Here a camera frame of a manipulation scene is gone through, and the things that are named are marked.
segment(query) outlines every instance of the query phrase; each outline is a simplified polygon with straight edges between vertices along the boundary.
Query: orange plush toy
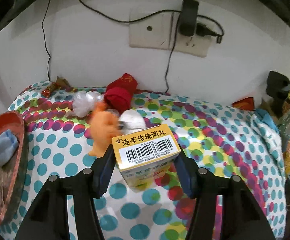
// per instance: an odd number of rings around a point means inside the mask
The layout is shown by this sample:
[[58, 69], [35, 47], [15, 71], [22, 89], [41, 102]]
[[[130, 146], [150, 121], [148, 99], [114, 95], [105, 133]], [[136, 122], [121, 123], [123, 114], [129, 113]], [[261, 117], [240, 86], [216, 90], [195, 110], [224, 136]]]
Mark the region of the orange plush toy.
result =
[[94, 143], [93, 149], [88, 154], [97, 158], [104, 156], [113, 137], [122, 135], [118, 128], [118, 116], [106, 111], [106, 108], [104, 101], [97, 102], [90, 123]]

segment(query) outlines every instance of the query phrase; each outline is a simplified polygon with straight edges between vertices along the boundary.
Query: red bowl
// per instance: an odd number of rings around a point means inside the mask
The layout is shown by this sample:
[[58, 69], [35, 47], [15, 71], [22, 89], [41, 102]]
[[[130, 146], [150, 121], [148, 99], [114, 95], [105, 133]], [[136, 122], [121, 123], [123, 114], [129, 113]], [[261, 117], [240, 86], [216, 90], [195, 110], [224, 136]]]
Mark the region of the red bowl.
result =
[[27, 171], [28, 142], [25, 138], [23, 117], [17, 111], [0, 115], [0, 134], [10, 129], [19, 141], [12, 158], [0, 167], [0, 184], [3, 188], [4, 206], [0, 208], [0, 224], [9, 223], [18, 209]]

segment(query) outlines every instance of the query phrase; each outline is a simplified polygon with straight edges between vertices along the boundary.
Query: white wall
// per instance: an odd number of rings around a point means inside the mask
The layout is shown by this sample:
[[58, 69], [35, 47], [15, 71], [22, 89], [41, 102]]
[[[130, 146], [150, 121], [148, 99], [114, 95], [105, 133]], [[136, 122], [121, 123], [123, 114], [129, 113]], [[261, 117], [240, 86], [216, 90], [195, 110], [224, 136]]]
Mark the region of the white wall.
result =
[[[131, 9], [180, 9], [182, 0], [83, 0], [119, 19]], [[206, 58], [175, 52], [168, 76], [170, 92], [231, 104], [264, 93], [269, 70], [290, 78], [290, 28], [257, 0], [198, 0], [199, 13], [225, 29]], [[0, 32], [0, 106], [7, 109], [30, 83], [47, 79], [48, 56], [41, 21], [48, 0], [37, 0]], [[44, 23], [52, 54], [52, 80], [72, 86], [106, 86], [124, 72], [140, 89], [165, 90], [168, 51], [130, 48], [128, 26], [88, 10], [77, 0], [52, 0]]]

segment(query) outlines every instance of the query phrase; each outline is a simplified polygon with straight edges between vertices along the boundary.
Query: black cable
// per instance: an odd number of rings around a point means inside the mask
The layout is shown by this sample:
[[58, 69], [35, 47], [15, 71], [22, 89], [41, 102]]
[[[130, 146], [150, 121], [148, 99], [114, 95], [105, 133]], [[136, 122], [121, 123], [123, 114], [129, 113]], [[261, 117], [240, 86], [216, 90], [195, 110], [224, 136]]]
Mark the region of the black cable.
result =
[[100, 12], [100, 11], [98, 11], [98, 10], [96, 10], [96, 9], [94, 9], [94, 8], [92, 8], [92, 7], [90, 7], [90, 6], [88, 6], [88, 5], [87, 5], [86, 3], [84, 3], [82, 0], [78, 0], [78, 1], [79, 1], [82, 5], [84, 5], [86, 8], [92, 10], [93, 12], [96, 12], [96, 13], [98, 13], [98, 14], [104, 16], [105, 18], [110, 19], [110, 20], [115, 21], [115, 22], [118, 22], [118, 23], [135, 23], [135, 22], [140, 22], [140, 21], [142, 21], [142, 20], [145, 20], [145, 19], [147, 19], [147, 18], [149, 18], [149, 17], [152, 17], [152, 16], [154, 16], [154, 15], [156, 15], [156, 14], [160, 14], [160, 13], [163, 13], [163, 12], [178, 12], [178, 13], [180, 13], [180, 11], [178, 11], [178, 10], [169, 10], [169, 9], [166, 9], [166, 10], [160, 10], [160, 11], [154, 12], [154, 13], [152, 13], [152, 14], [146, 15], [146, 16], [144, 16], [144, 17], [142, 17], [142, 18], [139, 18], [139, 19], [135, 19], [135, 20], [131, 20], [131, 21], [121, 21], [121, 20], [114, 19], [114, 18], [112, 18], [112, 17], [110, 17], [110, 16], [108, 16], [108, 15], [106, 15], [106, 14], [104, 14], [104, 13], [102, 13], [102, 12]]
[[175, 28], [175, 35], [174, 35], [174, 43], [173, 43], [173, 47], [171, 48], [171, 51], [170, 51], [170, 54], [169, 54], [169, 57], [168, 57], [168, 63], [167, 63], [167, 68], [166, 68], [166, 72], [165, 72], [165, 83], [166, 83], [166, 91], [165, 93], [168, 92], [169, 90], [169, 85], [168, 85], [168, 81], [167, 81], [167, 75], [168, 75], [168, 71], [169, 71], [169, 64], [170, 64], [170, 58], [171, 58], [171, 55], [175, 49], [175, 45], [176, 45], [176, 38], [177, 38], [177, 32], [178, 32], [178, 22], [179, 22], [179, 16], [177, 18], [177, 22], [176, 22], [176, 28]]
[[47, 14], [47, 11], [48, 11], [48, 8], [49, 8], [49, 4], [51, 3], [51, 0], [48, 0], [48, 4], [47, 4], [47, 8], [46, 8], [46, 12], [45, 12], [45, 15], [44, 15], [44, 18], [43, 18], [43, 21], [42, 21], [42, 30], [43, 30], [43, 34], [44, 34], [44, 44], [45, 44], [45, 50], [49, 56], [49, 59], [48, 59], [48, 62], [47, 62], [47, 76], [48, 76], [48, 81], [51, 80], [51, 77], [49, 75], [49, 62], [51, 61], [51, 55], [47, 49], [47, 46], [46, 46], [46, 37], [45, 37], [45, 31], [44, 31], [44, 27], [43, 27], [43, 23], [44, 23], [44, 20], [46, 18], [46, 14]]
[[202, 14], [197, 14], [197, 17], [200, 17], [200, 18], [203, 18], [203, 19], [207, 19], [207, 20], [209, 20], [211, 22], [214, 22], [218, 26], [218, 28], [221, 31], [221, 34], [217, 35], [217, 43], [221, 43], [225, 32], [224, 32], [223, 27], [220, 25], [220, 23], [218, 21], [214, 20], [213, 18], [210, 18], [210, 17], [202, 15]]

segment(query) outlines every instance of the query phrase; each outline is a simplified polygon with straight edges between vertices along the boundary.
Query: red cloth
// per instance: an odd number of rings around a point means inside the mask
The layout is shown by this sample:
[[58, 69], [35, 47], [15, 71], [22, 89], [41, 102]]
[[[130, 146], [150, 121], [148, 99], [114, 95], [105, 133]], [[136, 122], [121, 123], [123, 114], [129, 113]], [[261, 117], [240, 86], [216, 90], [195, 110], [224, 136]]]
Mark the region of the red cloth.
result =
[[104, 95], [104, 101], [120, 114], [130, 109], [131, 100], [136, 91], [137, 81], [128, 73], [110, 83]]

